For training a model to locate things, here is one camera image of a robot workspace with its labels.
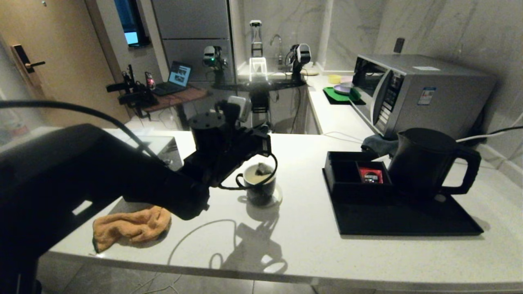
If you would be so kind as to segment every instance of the orange towel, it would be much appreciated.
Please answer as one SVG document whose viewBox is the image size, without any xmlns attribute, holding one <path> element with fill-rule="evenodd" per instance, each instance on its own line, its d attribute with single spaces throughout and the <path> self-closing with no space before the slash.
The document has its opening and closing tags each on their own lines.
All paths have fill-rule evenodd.
<svg viewBox="0 0 523 294">
<path fill-rule="evenodd" d="M 97 218 L 93 223 L 93 245 L 100 253 L 122 236 L 131 243 L 156 240 L 170 227 L 170 212 L 159 206 L 133 213 L 115 213 Z"/>
</svg>

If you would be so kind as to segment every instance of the black electric kettle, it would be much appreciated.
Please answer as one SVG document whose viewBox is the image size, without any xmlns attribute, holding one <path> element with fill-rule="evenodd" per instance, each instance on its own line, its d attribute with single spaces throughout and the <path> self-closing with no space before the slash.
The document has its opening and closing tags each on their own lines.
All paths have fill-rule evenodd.
<svg viewBox="0 0 523 294">
<path fill-rule="evenodd" d="M 480 154 L 435 130 L 414 128 L 398 133 L 399 146 L 389 165 L 392 183 L 402 194 L 433 199 L 441 194 L 466 194 L 480 168 Z M 456 158 L 468 163 L 459 187 L 443 187 Z"/>
</svg>

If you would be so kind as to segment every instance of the white countertop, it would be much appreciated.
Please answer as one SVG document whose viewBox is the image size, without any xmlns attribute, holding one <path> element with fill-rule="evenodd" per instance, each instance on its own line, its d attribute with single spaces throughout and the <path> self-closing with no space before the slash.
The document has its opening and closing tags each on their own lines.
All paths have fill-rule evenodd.
<svg viewBox="0 0 523 294">
<path fill-rule="evenodd" d="M 368 125 L 358 116 L 351 105 L 331 105 L 323 88 L 332 87 L 334 84 L 328 82 L 328 76 L 318 75 L 309 76 L 307 84 L 309 85 L 309 101 L 321 134 L 334 135 L 338 133 L 339 138 L 350 135 L 361 141 L 374 133 Z M 352 77 L 343 77 L 344 82 L 352 81 Z"/>
<path fill-rule="evenodd" d="M 320 106 L 317 111 L 322 115 Z M 361 125 L 356 126 L 346 131 L 360 132 L 355 137 L 366 135 L 357 130 Z M 182 159 L 195 150 L 190 132 L 149 135 L 174 136 Z M 245 192 L 211 188 L 209 211 L 190 221 L 173 216 L 167 237 L 159 243 L 145 248 L 115 244 L 95 255 L 92 219 L 48 254 L 120 267 L 313 285 L 472 292 L 523 289 L 521 189 L 488 164 L 482 165 L 467 195 L 455 196 L 484 229 L 480 236 L 341 237 L 321 168 L 327 151 L 359 151 L 360 143 L 326 135 L 272 134 L 271 140 L 280 164 L 277 189 L 283 202 L 279 209 L 248 209 L 241 201 Z M 446 184 L 460 184 L 451 179 L 463 175 L 465 168 L 455 163 Z M 235 186 L 233 176 L 224 185 Z M 108 214 L 115 204 L 97 216 Z M 279 218 L 270 233 L 261 220 L 276 215 Z M 204 224 L 209 225 L 190 233 Z M 263 263 L 270 258 L 264 255 L 286 263 L 285 271 L 265 273 Z M 218 269 L 220 260 L 225 269 Z"/>
</svg>

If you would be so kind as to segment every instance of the microwave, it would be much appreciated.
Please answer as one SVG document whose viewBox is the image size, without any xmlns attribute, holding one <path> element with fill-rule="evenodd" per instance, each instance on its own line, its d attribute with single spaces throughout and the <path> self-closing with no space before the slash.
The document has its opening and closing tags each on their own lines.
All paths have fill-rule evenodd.
<svg viewBox="0 0 523 294">
<path fill-rule="evenodd" d="M 422 55 L 360 54 L 351 102 L 377 134 L 396 139 L 409 128 L 464 138 L 485 105 L 495 77 Z"/>
</svg>

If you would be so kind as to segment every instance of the refrigerator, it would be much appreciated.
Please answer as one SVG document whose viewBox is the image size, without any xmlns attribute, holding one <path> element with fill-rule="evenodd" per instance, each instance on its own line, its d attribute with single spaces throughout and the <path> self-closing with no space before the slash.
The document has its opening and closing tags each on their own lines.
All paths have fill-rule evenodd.
<svg viewBox="0 0 523 294">
<path fill-rule="evenodd" d="M 152 4 L 168 66 L 173 61 L 190 64 L 189 84 L 209 89 L 213 94 L 184 105 L 186 116 L 205 112 L 217 100 L 235 95 L 232 91 L 212 89 L 214 73 L 203 65 L 204 48 L 220 46 L 229 65 L 224 71 L 225 81 L 236 83 L 228 0 L 152 0 Z"/>
</svg>

